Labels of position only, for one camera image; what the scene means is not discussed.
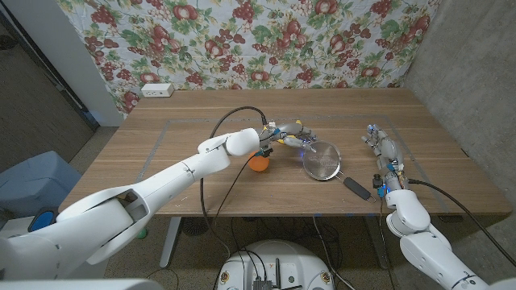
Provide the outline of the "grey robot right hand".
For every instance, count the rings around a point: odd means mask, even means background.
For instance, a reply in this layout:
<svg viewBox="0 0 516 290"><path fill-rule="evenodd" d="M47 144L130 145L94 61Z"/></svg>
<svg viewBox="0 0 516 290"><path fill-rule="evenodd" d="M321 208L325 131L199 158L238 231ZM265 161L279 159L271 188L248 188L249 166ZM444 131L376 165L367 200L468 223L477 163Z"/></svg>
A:
<svg viewBox="0 0 516 290"><path fill-rule="evenodd" d="M404 155L398 144L376 124L367 126L367 135L362 141L372 149L377 157L379 179L388 192L408 189L409 182L405 175Z"/></svg>

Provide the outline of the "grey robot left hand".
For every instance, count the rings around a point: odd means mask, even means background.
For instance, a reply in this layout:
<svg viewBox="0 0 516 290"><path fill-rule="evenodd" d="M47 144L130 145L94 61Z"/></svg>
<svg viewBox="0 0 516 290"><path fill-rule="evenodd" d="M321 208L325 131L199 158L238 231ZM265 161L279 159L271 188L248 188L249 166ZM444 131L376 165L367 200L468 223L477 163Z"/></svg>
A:
<svg viewBox="0 0 516 290"><path fill-rule="evenodd" d="M271 143L279 142L289 147L301 148L308 152L316 152L311 144L318 140L317 135L309 127L300 122L277 125L274 122L264 125L259 133L260 148L255 156L268 157L273 148Z"/></svg>

